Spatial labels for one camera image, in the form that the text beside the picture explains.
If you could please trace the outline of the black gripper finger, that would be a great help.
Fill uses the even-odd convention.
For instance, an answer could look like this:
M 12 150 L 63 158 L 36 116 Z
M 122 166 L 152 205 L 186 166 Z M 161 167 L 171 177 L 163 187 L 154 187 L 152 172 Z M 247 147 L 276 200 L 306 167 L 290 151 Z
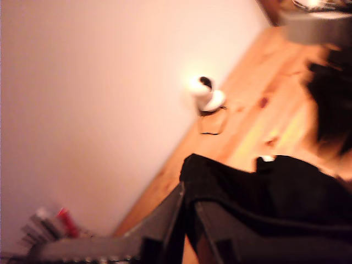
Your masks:
M 122 263 L 182 263 L 184 184 L 178 184 L 140 223 L 127 231 Z
M 214 202 L 197 202 L 200 227 L 195 251 L 199 263 L 276 263 L 272 246 L 263 237 Z
M 351 151 L 351 47 L 330 49 L 325 65 L 308 62 L 312 73 L 305 83 L 317 104 L 316 141 L 343 139 L 340 155 Z

